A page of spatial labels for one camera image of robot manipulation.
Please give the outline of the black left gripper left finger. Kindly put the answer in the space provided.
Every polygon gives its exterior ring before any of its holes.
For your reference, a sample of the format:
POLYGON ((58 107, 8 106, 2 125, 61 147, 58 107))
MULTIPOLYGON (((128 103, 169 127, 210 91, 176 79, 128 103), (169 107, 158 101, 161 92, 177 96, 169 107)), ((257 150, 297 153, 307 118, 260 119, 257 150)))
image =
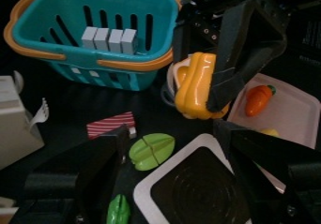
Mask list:
POLYGON ((10 224, 105 224, 130 130, 119 127, 41 164, 10 224))

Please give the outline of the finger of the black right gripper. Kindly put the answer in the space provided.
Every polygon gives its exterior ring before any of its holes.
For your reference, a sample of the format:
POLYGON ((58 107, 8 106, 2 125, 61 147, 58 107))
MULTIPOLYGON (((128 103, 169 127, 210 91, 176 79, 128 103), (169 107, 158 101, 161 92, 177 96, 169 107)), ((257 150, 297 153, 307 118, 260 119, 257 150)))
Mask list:
POLYGON ((192 21, 180 13, 173 29, 173 62, 178 63, 192 54, 192 21))
POLYGON ((247 0, 224 14, 208 109, 221 111, 287 50, 289 16, 275 0, 247 0))

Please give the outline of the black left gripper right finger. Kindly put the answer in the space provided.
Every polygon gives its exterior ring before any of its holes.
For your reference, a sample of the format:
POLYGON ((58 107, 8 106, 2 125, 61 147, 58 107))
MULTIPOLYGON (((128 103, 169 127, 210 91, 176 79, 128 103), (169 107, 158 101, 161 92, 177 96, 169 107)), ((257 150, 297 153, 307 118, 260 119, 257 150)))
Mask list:
POLYGON ((252 224, 321 224, 321 152, 225 120, 217 138, 243 187, 252 224))

